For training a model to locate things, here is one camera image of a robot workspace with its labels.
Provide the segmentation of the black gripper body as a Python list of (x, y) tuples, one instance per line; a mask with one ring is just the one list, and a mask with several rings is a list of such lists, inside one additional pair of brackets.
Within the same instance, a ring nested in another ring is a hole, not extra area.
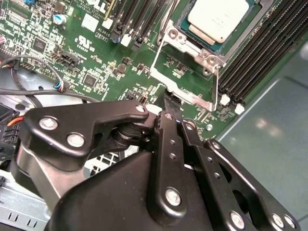
[[(18, 183), (51, 204), (48, 231), (210, 231), (211, 208), (204, 204), (194, 169), (186, 169), (196, 150), (213, 155), (217, 140), (198, 136), (169, 122), (99, 121), (84, 123), (79, 148), (64, 147), (73, 134), (68, 123), (54, 129), (24, 121), (15, 157)], [(86, 180), (78, 173), (87, 159), (127, 149), (142, 151)]]

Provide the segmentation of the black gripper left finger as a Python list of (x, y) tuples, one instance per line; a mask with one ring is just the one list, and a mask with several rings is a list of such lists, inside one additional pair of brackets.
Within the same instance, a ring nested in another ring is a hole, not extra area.
[(19, 132), (19, 168), (33, 181), (52, 219), (64, 211), (90, 213), (103, 204), (94, 197), (103, 177), (85, 179), (85, 162), (131, 145), (141, 152), (116, 166), (150, 160), (147, 210), (154, 219), (182, 219), (188, 209), (183, 140), (175, 109), (149, 112), (135, 100), (35, 108), (28, 111)]

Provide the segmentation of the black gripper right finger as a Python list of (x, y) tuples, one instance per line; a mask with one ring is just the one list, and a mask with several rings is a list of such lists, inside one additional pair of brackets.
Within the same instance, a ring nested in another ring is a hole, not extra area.
[(183, 140), (188, 214), (176, 231), (298, 231), (297, 220), (218, 141), (201, 141), (172, 98)]

